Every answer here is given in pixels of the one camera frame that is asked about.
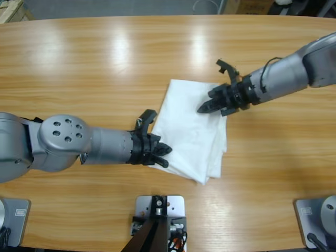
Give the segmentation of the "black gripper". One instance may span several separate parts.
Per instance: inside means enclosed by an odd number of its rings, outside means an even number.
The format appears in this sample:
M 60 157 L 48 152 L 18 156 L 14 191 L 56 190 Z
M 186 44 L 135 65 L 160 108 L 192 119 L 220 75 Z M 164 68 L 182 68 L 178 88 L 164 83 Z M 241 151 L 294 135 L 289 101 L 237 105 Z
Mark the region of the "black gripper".
M 223 117 L 247 110 L 250 108 L 248 88 L 250 87 L 250 76 L 244 76 L 242 81 L 224 83 L 208 92 L 211 98 L 205 101 L 197 110 L 198 113 L 213 113 L 220 111 Z
M 130 131 L 132 140 L 129 164 L 159 165 L 168 167 L 169 162 L 158 155 L 167 155 L 172 148 L 165 143 L 159 143 L 161 137 L 151 133 L 142 134 L 140 131 Z

